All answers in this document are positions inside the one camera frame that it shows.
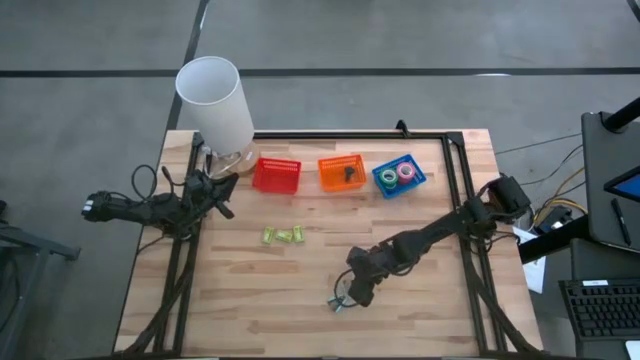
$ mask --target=yellow-green object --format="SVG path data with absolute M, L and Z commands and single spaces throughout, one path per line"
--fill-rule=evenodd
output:
M 264 228 L 264 233 L 262 234 L 262 242 L 265 244 L 271 244 L 271 241 L 273 241 L 274 231 L 275 229 L 271 226 L 267 226 L 266 228 Z
M 304 242 L 304 237 L 302 236 L 302 226 L 296 225 L 293 227 L 293 241 Z
M 284 242 L 291 242 L 293 234 L 289 231 L 278 230 L 276 231 L 276 239 Z

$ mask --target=pink tape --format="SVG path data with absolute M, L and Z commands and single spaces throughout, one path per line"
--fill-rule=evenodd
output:
M 416 176 L 416 169 L 411 163 L 404 162 L 398 164 L 396 167 L 396 174 L 398 174 L 398 182 L 400 184 L 408 184 L 411 182 L 414 176 Z

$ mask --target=wooden table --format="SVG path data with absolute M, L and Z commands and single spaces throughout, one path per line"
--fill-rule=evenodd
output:
M 476 188 L 498 176 L 487 130 L 464 130 Z M 167 134 L 160 164 L 180 179 L 192 131 Z M 455 237 L 435 244 L 411 275 L 390 277 L 368 308 L 335 314 L 326 305 L 352 246 L 369 248 L 402 230 L 423 227 L 452 210 L 443 151 L 434 140 L 258 140 L 262 156 L 302 162 L 295 196 L 264 194 L 242 177 L 228 207 L 203 222 L 183 356 L 441 356 L 475 355 L 467 287 Z M 365 168 L 411 153 L 425 184 L 392 200 L 373 180 L 344 193 L 321 190 L 317 160 L 362 154 Z M 463 189 L 456 161 L 459 188 Z M 164 179 L 158 192 L 168 191 Z M 261 243 L 265 226 L 304 227 L 304 244 Z M 141 245 L 157 238 L 147 229 Z M 170 240 L 137 259 L 116 350 L 126 348 L 160 305 Z M 518 249 L 495 244 L 491 267 L 500 305 L 529 342 L 541 341 Z M 489 329 L 484 311 L 485 328 Z M 173 339 L 168 327 L 167 344 Z

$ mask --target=yellow wire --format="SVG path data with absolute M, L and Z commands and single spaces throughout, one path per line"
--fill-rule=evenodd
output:
M 566 178 L 566 179 L 565 179 L 565 180 L 560 184 L 560 186 L 558 186 L 558 190 L 556 190 L 555 194 L 553 194 L 553 196 L 552 196 L 552 197 L 551 197 L 551 199 L 550 199 L 551 201 L 549 201 L 545 207 L 543 207 L 542 209 L 540 209 L 540 211 L 538 212 L 538 214 L 537 214 L 537 215 L 534 215 L 534 217 L 533 217 L 533 223 L 534 223 L 534 224 L 536 223 L 536 221 L 538 221 L 538 218 L 540 217 L 540 215 L 542 215 L 543 213 L 546 213 L 546 210 L 547 210 L 547 209 L 548 209 L 548 208 L 549 208 L 549 207 L 550 207 L 554 202 L 557 202 L 557 201 L 563 201 L 563 202 L 564 202 L 564 201 L 567 201 L 567 200 L 560 200 L 560 199 L 554 199 L 554 198 L 555 198 L 556 196 L 558 196 L 558 194 L 560 194 L 560 192 L 562 191 L 562 188 L 564 188 L 564 186 L 565 186 L 565 185 L 567 185 L 567 183 L 569 183 L 569 181 L 571 181 L 571 179 L 573 179 L 574 177 L 576 177 L 578 174 L 580 174 L 580 173 L 581 173 L 581 172 L 583 172 L 583 171 L 584 171 L 584 166 L 583 166 L 583 167 L 581 167 L 580 169 L 578 169 L 578 170 L 577 170 L 576 172 L 574 172 L 573 174 L 569 175 L 569 177 L 568 177 L 568 178 Z M 567 202 L 567 203 L 566 203 L 566 204 L 564 204 L 564 205 L 573 206 L 573 207 L 575 207 L 575 208 L 577 208 L 577 209 L 583 210 L 585 214 L 587 213 L 587 209 L 585 209 L 582 205 L 580 205 L 580 204 L 578 204 L 578 203 L 576 203 L 576 202 L 574 202 L 574 201 L 571 201 L 571 200 L 569 200 L 569 201 L 570 201 L 570 203 L 569 203 L 569 202 Z
M 537 215 L 534 215 L 534 217 L 533 217 L 533 223 L 535 224 L 535 223 L 538 221 L 538 218 L 540 217 L 540 215 L 543 215 L 543 214 L 545 214 L 545 215 L 546 215 L 546 210 L 548 210 L 548 209 L 549 209 L 549 207 L 551 207 L 552 205 L 558 205 L 558 204 L 561 204 L 561 205 L 568 205 L 568 206 L 574 207 L 574 208 L 576 208 L 576 209 L 580 209 L 580 211 L 582 211 L 584 214 L 588 213 L 587 209 L 586 209 L 584 206 L 582 206 L 582 205 L 578 204 L 578 203 L 577 203 L 577 202 L 575 202 L 575 201 L 572 201 L 572 200 L 564 200 L 564 199 L 553 199 L 553 200 L 549 201 L 549 203 L 548 203 L 545 207 L 543 207 L 543 208 L 538 212 L 538 214 L 537 214 Z
M 580 209 L 580 211 L 582 211 L 583 214 L 587 213 L 587 209 L 584 208 L 584 206 L 575 203 L 573 201 L 566 201 L 566 200 L 561 200 L 561 199 L 555 199 L 553 201 L 551 201 L 551 204 L 562 204 L 562 205 L 567 205 L 567 206 L 571 206 L 577 209 Z

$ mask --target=green tape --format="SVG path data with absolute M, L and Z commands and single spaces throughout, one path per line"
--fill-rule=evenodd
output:
M 302 226 L 296 225 L 293 227 L 293 241 L 304 242 L 304 237 L 302 236 Z
M 266 228 L 264 228 L 264 233 L 262 234 L 262 242 L 265 244 L 271 244 L 271 241 L 273 241 L 274 231 L 275 229 L 271 226 L 267 226 Z
M 291 239 L 293 239 L 293 234 L 289 231 L 278 230 L 276 231 L 276 239 L 290 243 Z
M 398 174 L 392 169 L 383 170 L 380 173 L 380 181 L 387 189 L 393 189 L 398 183 Z

